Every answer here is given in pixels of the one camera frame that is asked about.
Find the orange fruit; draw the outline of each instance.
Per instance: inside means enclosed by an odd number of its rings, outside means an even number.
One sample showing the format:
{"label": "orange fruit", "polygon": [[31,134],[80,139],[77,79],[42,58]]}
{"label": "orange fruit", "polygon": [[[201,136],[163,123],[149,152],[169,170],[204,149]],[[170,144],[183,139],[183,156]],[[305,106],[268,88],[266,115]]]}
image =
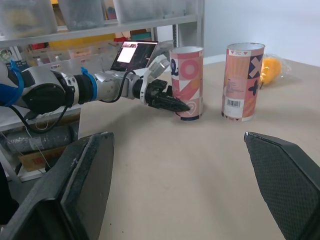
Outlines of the orange fruit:
{"label": "orange fruit", "polygon": [[281,62],[274,57],[267,57],[263,59],[260,83],[268,85],[272,83],[282,71]]}

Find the red object on shelf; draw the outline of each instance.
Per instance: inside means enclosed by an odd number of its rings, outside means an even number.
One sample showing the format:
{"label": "red object on shelf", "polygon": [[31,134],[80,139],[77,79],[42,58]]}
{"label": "red object on shelf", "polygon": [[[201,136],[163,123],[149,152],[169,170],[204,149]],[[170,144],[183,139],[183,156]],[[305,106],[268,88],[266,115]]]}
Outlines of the red object on shelf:
{"label": "red object on shelf", "polygon": [[44,43],[31,44],[32,50],[44,49],[46,45]]}
{"label": "red object on shelf", "polygon": [[116,43],[122,43],[124,41],[128,41],[128,38],[125,36],[122,36],[122,37],[114,38],[113,41]]}

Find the plastic bag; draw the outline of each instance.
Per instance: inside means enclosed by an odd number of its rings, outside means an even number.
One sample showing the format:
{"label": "plastic bag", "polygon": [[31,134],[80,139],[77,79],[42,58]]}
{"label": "plastic bag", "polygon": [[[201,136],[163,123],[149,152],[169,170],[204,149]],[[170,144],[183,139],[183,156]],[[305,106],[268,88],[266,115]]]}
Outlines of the plastic bag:
{"label": "plastic bag", "polygon": [[262,69],[260,75],[260,88],[267,86],[274,81],[279,81],[285,77],[291,68],[287,61],[277,55],[265,54],[263,56]]}

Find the barcode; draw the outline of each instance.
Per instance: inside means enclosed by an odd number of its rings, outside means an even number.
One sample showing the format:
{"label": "barcode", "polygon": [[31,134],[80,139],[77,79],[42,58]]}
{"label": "barcode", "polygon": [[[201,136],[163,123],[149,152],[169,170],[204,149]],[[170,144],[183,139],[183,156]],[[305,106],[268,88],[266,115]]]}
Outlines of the barcode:
{"label": "barcode", "polygon": [[226,104],[231,107],[240,108],[241,102],[240,101],[232,101],[232,100],[228,99],[228,102]]}

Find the white wall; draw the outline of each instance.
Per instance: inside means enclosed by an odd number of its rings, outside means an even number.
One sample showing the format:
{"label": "white wall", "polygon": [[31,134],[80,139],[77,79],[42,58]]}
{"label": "white wall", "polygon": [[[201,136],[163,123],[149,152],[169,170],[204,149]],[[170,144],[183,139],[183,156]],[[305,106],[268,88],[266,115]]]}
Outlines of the white wall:
{"label": "white wall", "polygon": [[172,26],[159,26],[156,28],[158,33],[158,41],[164,42],[174,39],[172,33]]}
{"label": "white wall", "polygon": [[319,0],[205,0],[205,56],[238,42],[266,45],[266,53],[320,66]]}

